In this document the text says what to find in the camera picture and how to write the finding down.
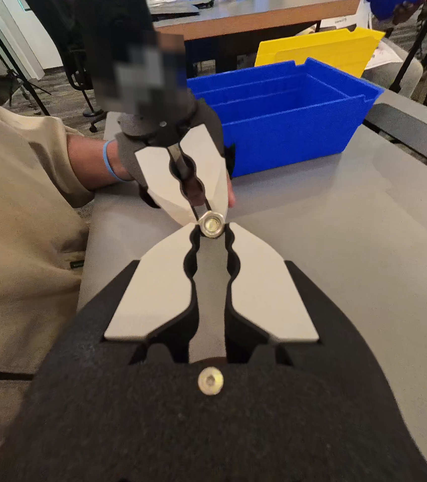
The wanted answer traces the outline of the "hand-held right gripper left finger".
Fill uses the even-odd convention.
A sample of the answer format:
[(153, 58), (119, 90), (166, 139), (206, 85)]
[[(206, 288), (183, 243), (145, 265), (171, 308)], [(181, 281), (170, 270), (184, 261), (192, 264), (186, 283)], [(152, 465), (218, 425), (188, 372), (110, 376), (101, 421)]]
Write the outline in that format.
[(164, 344), (174, 361), (188, 363), (198, 330), (197, 271), (200, 228), (189, 223), (147, 251), (104, 332), (107, 341)]

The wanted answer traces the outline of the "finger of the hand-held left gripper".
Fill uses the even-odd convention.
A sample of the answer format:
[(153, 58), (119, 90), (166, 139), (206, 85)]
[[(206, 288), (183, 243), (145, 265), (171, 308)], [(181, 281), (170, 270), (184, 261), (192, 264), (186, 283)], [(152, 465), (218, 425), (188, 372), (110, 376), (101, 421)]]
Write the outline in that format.
[(173, 171), (176, 163), (167, 148), (148, 146), (136, 151), (135, 158), (153, 201), (181, 226), (197, 224), (192, 201), (201, 199), (201, 189), (193, 173), (186, 168), (186, 178), (177, 177)]
[(191, 161), (210, 210), (226, 215), (229, 207), (226, 164), (205, 124), (186, 133), (180, 141), (180, 151)]

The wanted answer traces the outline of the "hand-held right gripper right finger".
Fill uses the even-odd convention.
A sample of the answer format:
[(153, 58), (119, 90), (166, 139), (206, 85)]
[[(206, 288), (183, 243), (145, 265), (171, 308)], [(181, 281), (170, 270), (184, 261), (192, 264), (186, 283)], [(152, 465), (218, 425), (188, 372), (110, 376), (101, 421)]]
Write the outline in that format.
[(225, 227), (225, 248), (230, 275), (224, 309), (227, 360), (247, 363), (263, 345), (317, 343), (319, 334), (284, 258), (235, 222)]

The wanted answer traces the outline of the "steel hex nut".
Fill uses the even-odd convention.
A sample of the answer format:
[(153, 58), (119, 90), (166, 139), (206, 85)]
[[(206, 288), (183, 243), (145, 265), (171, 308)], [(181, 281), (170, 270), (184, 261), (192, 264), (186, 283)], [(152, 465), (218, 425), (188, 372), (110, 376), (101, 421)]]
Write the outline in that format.
[[(214, 217), (214, 218), (217, 218), (219, 220), (219, 222), (221, 223), (221, 227), (218, 229), (218, 231), (216, 232), (213, 232), (213, 233), (210, 233), (208, 232), (205, 227), (204, 227), (204, 223), (207, 219), (211, 218), (211, 217)], [(218, 238), (222, 235), (223, 231), (224, 231), (224, 226), (225, 226), (225, 219), (223, 217), (222, 214), (220, 213), (217, 213), (217, 212), (214, 212), (214, 211), (207, 211), (205, 212), (198, 220), (198, 225), (200, 227), (200, 230), (202, 232), (202, 234), (207, 237), (207, 238)]]

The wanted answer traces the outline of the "blue storage bin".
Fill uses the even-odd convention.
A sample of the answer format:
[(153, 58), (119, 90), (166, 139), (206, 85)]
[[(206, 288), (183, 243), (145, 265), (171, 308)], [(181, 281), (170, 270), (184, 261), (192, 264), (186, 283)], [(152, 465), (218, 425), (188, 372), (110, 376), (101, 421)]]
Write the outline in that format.
[(425, 1), (367, 1), (378, 21), (388, 21), (409, 13), (412, 15)]
[(233, 177), (342, 153), (384, 89), (313, 58), (187, 80), (235, 147)]

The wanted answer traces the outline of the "person's left forearm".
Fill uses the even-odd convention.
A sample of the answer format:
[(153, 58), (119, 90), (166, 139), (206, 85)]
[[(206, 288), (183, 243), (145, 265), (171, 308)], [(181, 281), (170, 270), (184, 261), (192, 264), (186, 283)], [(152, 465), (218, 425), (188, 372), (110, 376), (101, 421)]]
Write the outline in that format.
[(106, 141), (69, 134), (67, 152), (75, 176), (84, 188), (95, 191), (118, 182), (109, 176), (102, 158)]

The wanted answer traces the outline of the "blue wristband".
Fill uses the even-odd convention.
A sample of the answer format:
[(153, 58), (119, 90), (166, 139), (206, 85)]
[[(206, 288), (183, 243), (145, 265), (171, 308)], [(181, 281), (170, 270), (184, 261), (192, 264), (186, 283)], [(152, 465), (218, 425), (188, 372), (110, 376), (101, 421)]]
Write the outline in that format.
[(109, 176), (112, 177), (115, 182), (125, 183), (133, 180), (133, 177), (121, 161), (118, 142), (116, 140), (109, 140), (104, 143), (102, 158)]

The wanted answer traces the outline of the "black office chair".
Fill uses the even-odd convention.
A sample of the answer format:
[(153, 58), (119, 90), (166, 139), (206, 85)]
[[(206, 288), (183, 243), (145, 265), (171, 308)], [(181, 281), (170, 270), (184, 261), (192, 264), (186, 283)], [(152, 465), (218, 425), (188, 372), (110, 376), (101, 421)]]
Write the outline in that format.
[(93, 90), (93, 85), (88, 70), (84, 41), (74, 12), (75, 2), (27, 1), (27, 3), (55, 45), (71, 87), (83, 94), (88, 105), (83, 116), (90, 123), (90, 131), (96, 133), (96, 124), (106, 118), (107, 112), (98, 106), (93, 106), (86, 93)]

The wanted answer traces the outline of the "yellow storage bin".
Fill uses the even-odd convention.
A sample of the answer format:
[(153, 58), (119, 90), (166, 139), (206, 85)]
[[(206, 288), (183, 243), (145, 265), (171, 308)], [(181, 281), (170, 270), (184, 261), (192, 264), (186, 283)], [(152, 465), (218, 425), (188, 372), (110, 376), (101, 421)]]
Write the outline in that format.
[(308, 58), (325, 63), (360, 78), (378, 47), (384, 32), (356, 27), (262, 41), (255, 67), (294, 61), (302, 65)]

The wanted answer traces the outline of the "black tripod light stand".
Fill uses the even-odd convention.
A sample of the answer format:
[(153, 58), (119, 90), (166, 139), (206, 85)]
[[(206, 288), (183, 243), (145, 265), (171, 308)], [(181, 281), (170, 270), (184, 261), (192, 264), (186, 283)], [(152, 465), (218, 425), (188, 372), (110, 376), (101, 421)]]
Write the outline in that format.
[(40, 112), (44, 116), (50, 116), (50, 113), (40, 97), (38, 96), (36, 90), (39, 89), (43, 93), (48, 93), (42, 88), (32, 84), (29, 79), (24, 75), (23, 70), (21, 69), (19, 62), (15, 59), (14, 55), (10, 52), (9, 48), (7, 47), (5, 41), (2, 39), (0, 35), (0, 63), (6, 70), (7, 77), (10, 80), (10, 90), (9, 90), (9, 97), (8, 97), (8, 105), (12, 107), (12, 96), (13, 96), (13, 82), (15, 81), (18, 85), (20, 92), (22, 93), (23, 98), (29, 102), (30, 107), (33, 107), (33, 104), (37, 107), (35, 109), (35, 114), (37, 116), (40, 115)]

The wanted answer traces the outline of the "grey wood-edged table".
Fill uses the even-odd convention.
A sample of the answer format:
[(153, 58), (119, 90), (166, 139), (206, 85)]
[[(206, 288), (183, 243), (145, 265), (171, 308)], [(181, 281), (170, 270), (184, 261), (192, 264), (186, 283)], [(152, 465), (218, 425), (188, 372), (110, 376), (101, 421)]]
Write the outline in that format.
[[(384, 93), (379, 97), (379, 99), (376, 100), (374, 105), (380, 104), (380, 103), (385, 103), (385, 104), (394, 106), (394, 107), (398, 108), (399, 110), (401, 110), (405, 113), (409, 113), (409, 114), (411, 114), (411, 115), (413, 115), (413, 116), (415, 116), (415, 117), (419, 118), (420, 120), (427, 123), (427, 106), (426, 105), (419, 104), (419, 103), (417, 103), (413, 100), (410, 100), (408, 98), (405, 98), (405, 97), (403, 97), (403, 96), (401, 96), (397, 93), (391, 92), (390, 90), (385, 90)], [(415, 152), (411, 148), (403, 145), (400, 141), (396, 140), (395, 138), (391, 137), (390, 135), (380, 131), (377, 128), (374, 128), (374, 127), (370, 126), (366, 122), (366, 118), (365, 118), (363, 124), (367, 128), (371, 129), (375, 133), (377, 133), (380, 136), (382, 136), (383, 138), (385, 138), (386, 140), (391, 141), (392, 143), (394, 143), (398, 147), (405, 148), (408, 153), (414, 155), (416, 158), (418, 158), (419, 160), (421, 160), (422, 162), (427, 164), (427, 158), (425, 158), (423, 155)]]

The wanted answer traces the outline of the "black table panel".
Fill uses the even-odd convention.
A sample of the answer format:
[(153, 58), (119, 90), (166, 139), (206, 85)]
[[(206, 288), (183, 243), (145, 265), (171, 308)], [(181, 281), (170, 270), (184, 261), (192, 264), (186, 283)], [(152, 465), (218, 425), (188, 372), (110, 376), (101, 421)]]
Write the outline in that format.
[(427, 123), (385, 104), (375, 104), (366, 122), (427, 158)]

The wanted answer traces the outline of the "tall marker sign stand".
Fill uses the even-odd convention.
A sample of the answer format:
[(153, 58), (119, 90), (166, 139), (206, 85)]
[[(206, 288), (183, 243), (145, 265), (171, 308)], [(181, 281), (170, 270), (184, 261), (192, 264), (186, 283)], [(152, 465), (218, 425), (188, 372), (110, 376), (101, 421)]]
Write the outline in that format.
[(390, 91), (392, 91), (394, 93), (400, 93), (401, 81), (402, 81), (404, 75), (406, 74), (406, 72), (407, 72), (412, 60), (414, 59), (416, 53), (421, 48), (422, 41), (424, 40), (426, 35), (427, 35), (427, 17), (424, 20), (424, 22), (422, 23), (421, 28), (420, 28), (417, 36), (416, 36), (416, 39), (415, 39), (411, 49), (409, 50), (409, 52), (406, 56), (406, 59), (404, 60), (397, 76), (395, 77), (394, 81), (391, 83), (391, 86), (389, 88)]

